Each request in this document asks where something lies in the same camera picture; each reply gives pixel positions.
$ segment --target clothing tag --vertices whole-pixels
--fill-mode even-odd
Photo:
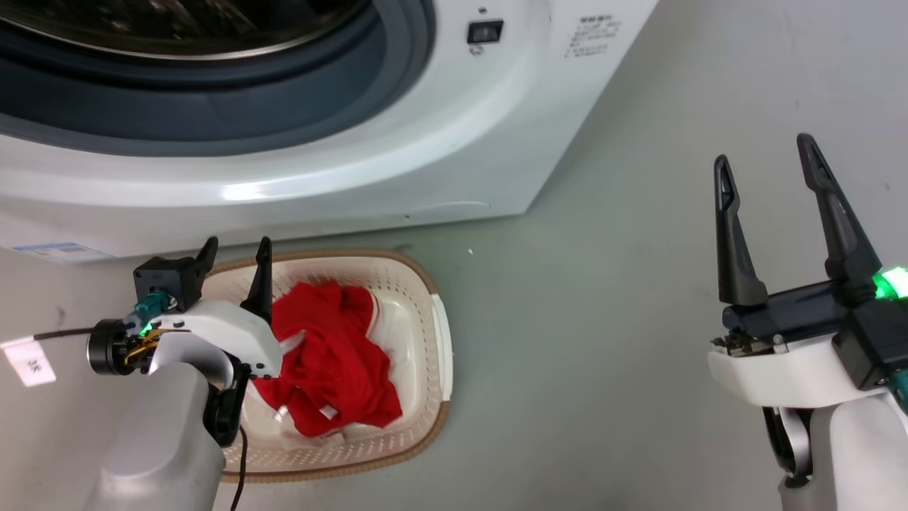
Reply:
[[[338,411],[334,409],[331,405],[325,405],[319,410],[322,415],[328,417],[328,420],[332,420],[334,416],[338,414]]]
[[[287,408],[287,405],[281,405],[281,407],[278,408],[278,411],[274,414],[274,420],[281,420],[288,413],[290,413],[290,409]]]

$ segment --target red cloth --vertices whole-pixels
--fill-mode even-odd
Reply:
[[[297,284],[274,303],[271,330],[279,341],[306,334],[284,355],[280,377],[254,384],[269,406],[287,406],[303,435],[354,422],[384,427],[402,414],[390,360],[366,337],[374,307],[368,290],[336,282]],[[337,415],[326,417],[325,406]]]

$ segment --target green led light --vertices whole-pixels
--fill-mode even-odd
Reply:
[[[898,300],[908,296],[908,270],[900,266],[873,276],[876,297],[883,300]]]

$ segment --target floor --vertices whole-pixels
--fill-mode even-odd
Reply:
[[[908,215],[896,159],[908,74],[893,64],[908,11],[852,5],[664,0],[527,215],[280,244],[419,260],[447,305],[454,395],[440,437],[408,463],[247,486],[240,509],[779,509],[761,413],[706,368],[722,333],[711,164],[729,154],[771,291],[824,279],[799,131],[816,136],[884,263],[908,261],[904,236],[889,235]],[[4,336],[121,316],[136,265],[0,251]],[[0,364],[4,508],[80,509],[142,383],[92,374],[80,340],[46,350],[53,385],[23,389]],[[222,485],[215,509],[234,489]]]

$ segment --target tag on cable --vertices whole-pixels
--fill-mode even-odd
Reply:
[[[25,386],[38,386],[56,381],[54,369],[47,355],[34,337],[23,337],[0,344],[13,369]]]

